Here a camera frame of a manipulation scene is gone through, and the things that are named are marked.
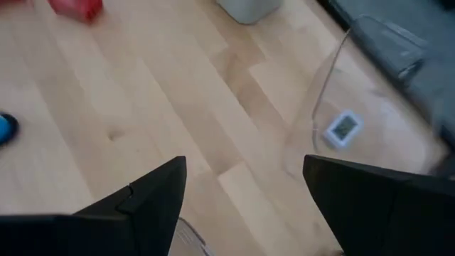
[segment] light wood flooring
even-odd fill
[[[338,250],[282,146],[340,34],[314,0],[253,26],[213,0],[105,0],[92,26],[2,7],[0,110],[21,134],[0,149],[0,214],[73,213],[185,155],[181,215],[215,255]]]

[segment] red toy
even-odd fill
[[[102,0],[49,0],[57,14],[91,23],[102,10]]]

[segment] gray fabric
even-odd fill
[[[428,42],[424,65],[405,94],[418,102],[436,125],[455,134],[455,11],[436,0],[330,0],[344,19],[367,14],[391,21]]]

